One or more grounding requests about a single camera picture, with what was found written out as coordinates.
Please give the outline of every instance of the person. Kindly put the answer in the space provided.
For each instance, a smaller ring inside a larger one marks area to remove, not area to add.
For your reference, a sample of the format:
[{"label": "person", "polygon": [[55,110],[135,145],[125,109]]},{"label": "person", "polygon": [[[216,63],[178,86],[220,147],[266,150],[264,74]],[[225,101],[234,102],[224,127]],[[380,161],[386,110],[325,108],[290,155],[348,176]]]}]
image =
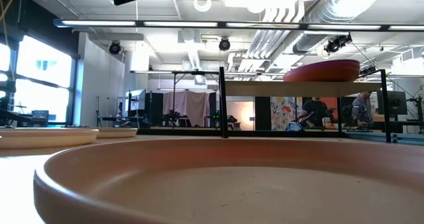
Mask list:
[{"label": "person", "polygon": [[327,105],[320,101],[319,97],[312,97],[303,104],[299,120],[303,127],[322,128],[323,118],[326,117],[327,110]]},{"label": "person", "polygon": [[359,127],[371,125],[372,108],[371,96],[372,91],[363,91],[352,103],[352,119]]}]

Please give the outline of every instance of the computer monitor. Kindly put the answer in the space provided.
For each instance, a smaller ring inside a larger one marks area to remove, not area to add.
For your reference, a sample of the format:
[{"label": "computer monitor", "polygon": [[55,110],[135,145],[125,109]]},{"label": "computer monitor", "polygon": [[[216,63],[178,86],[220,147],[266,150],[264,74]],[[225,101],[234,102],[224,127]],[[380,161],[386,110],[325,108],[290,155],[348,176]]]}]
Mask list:
[{"label": "computer monitor", "polygon": [[[407,115],[406,94],[403,91],[388,91],[388,113],[389,115]],[[383,112],[383,92],[377,91],[378,114]]]}]

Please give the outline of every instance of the curtain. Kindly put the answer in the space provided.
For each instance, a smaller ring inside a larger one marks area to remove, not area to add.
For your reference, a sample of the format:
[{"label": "curtain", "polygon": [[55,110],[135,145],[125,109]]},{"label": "curtain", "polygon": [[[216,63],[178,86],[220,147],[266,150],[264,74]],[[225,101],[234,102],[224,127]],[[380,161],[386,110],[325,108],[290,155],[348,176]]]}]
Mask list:
[{"label": "curtain", "polygon": [[[164,94],[163,114],[172,110],[174,94]],[[209,93],[180,91],[175,92],[175,111],[180,115],[187,115],[192,126],[205,126],[204,118],[209,115]]]}]

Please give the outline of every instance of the cable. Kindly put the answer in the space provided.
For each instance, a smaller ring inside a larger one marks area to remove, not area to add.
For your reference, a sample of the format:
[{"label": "cable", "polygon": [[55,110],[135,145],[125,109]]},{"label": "cable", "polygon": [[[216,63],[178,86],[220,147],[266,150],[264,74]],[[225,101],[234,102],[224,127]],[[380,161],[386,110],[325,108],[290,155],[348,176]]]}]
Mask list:
[{"label": "cable", "polygon": [[10,7],[10,6],[11,6],[11,4],[12,4],[12,2],[13,2],[13,0],[10,0],[10,1],[7,3],[7,5],[6,5],[6,7],[5,7],[5,10],[1,13],[0,20],[1,20],[1,19],[3,19],[3,17],[6,15],[7,11],[9,10],[9,7]]},{"label": "cable", "polygon": [[[3,14],[5,12],[4,8],[3,8],[3,0],[0,0],[0,7],[1,7],[1,14]],[[5,33],[5,41],[6,41],[6,46],[9,47],[9,39],[7,38],[7,28],[6,28],[6,18],[3,18],[3,30]]]},{"label": "cable", "polygon": [[[371,62],[372,63],[372,65],[374,66],[374,67],[376,67],[377,69],[379,69],[376,65],[375,65],[375,63],[373,63],[369,58],[367,58],[366,56],[365,56],[365,54],[355,45],[355,43],[353,43],[353,42],[351,42],[352,43],[352,45],[363,55],[363,57],[365,57],[365,59],[367,59],[367,61],[369,61],[369,62]],[[408,94],[408,95],[410,95],[412,98],[414,98],[414,96],[412,95],[412,94],[410,94],[408,91],[406,91],[404,88],[402,88],[399,84],[397,84],[395,81],[393,81],[393,79],[391,79],[391,78],[389,78],[388,76],[386,76],[391,82],[393,82],[393,84],[395,84],[395,85],[397,85],[401,90],[403,90],[404,92],[406,92],[406,94]]]}]

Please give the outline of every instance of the glass window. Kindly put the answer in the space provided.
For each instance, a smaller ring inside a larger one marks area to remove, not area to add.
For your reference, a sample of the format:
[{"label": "glass window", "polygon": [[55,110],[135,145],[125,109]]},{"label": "glass window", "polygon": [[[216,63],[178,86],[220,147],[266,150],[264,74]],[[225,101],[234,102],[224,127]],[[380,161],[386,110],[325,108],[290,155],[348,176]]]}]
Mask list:
[{"label": "glass window", "polygon": [[71,56],[34,38],[24,36],[19,43],[19,75],[69,87],[71,67]]},{"label": "glass window", "polygon": [[0,44],[0,70],[8,71],[11,62],[11,50],[8,46]]},{"label": "glass window", "polygon": [[66,122],[69,91],[64,88],[49,87],[28,80],[16,80],[15,105],[17,113],[31,114],[34,110],[48,111],[49,122]]}]

